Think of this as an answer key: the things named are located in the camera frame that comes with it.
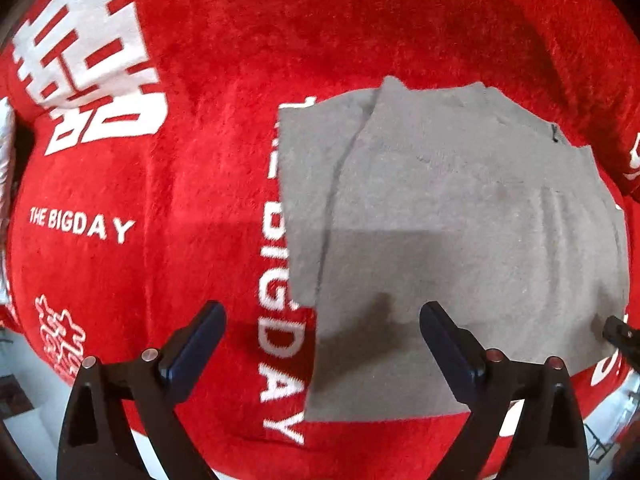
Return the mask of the grey knit sweater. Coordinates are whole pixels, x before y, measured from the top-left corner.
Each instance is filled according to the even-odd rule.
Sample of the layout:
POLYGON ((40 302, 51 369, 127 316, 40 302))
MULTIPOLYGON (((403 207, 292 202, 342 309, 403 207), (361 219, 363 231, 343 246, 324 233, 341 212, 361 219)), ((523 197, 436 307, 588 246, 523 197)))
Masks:
POLYGON ((484 84, 387 77, 281 108, 278 137, 288 284, 317 313, 310 420, 460 412, 420 334, 431 300, 517 361, 575 374, 610 354, 626 222, 591 148, 557 125, 484 84))

